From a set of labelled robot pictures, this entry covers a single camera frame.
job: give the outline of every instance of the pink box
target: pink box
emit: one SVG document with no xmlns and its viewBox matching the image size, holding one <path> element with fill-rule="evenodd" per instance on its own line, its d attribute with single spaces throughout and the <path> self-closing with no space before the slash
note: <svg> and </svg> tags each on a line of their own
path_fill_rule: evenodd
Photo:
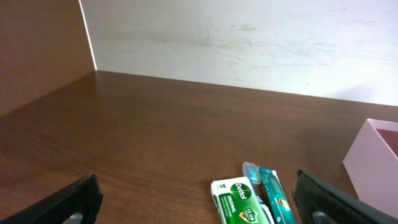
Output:
<svg viewBox="0 0 398 224">
<path fill-rule="evenodd" d="M 361 201 L 398 218 L 398 123 L 367 119 L 343 160 Z"/>
</svg>

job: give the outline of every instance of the toothbrush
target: toothbrush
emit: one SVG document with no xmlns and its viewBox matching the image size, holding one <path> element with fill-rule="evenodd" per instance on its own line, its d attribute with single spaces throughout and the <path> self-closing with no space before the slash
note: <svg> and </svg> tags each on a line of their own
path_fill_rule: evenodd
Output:
<svg viewBox="0 0 398 224">
<path fill-rule="evenodd" d="M 242 169 L 243 169 L 243 175 L 250 180 L 250 183 L 253 186 L 254 195 L 256 196 L 257 201 L 259 202 L 260 207 L 262 208 L 262 211 L 266 215 L 268 222 L 270 224 L 275 224 L 274 219 L 272 218 L 271 212 L 269 211 L 269 208 L 267 207 L 267 205 L 264 204 L 264 202 L 258 196 L 258 194 L 254 188 L 254 186 L 261 184 L 260 173 L 257 169 L 257 165 L 252 164 L 250 162 L 244 162 Z"/>
</svg>

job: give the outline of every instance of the dettol soap box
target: dettol soap box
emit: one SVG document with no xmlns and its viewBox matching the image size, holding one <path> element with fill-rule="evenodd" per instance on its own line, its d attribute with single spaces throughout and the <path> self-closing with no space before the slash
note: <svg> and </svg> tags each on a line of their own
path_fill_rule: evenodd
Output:
<svg viewBox="0 0 398 224">
<path fill-rule="evenodd" d="M 269 224 L 247 177 L 213 181 L 211 193 L 222 224 Z"/>
</svg>

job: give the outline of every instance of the wooden side panel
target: wooden side panel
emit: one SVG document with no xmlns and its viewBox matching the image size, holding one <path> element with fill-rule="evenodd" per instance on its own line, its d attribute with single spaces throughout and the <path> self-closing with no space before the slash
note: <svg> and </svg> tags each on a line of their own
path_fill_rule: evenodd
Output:
<svg viewBox="0 0 398 224">
<path fill-rule="evenodd" d="M 78 0 L 0 2 L 0 116 L 93 70 Z"/>
</svg>

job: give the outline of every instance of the scuff mark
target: scuff mark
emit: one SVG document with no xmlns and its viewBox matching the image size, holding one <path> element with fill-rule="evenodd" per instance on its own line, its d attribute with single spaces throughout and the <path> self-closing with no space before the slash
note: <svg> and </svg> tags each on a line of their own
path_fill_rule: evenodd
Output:
<svg viewBox="0 0 398 224">
<path fill-rule="evenodd" d="M 254 30 L 257 30 L 257 28 L 250 26 L 248 24 L 241 26 L 241 28 L 239 28 L 239 29 L 235 29 L 235 25 L 232 25 L 229 30 L 229 33 L 231 34 L 232 32 L 236 32 L 236 31 L 254 31 Z"/>
</svg>

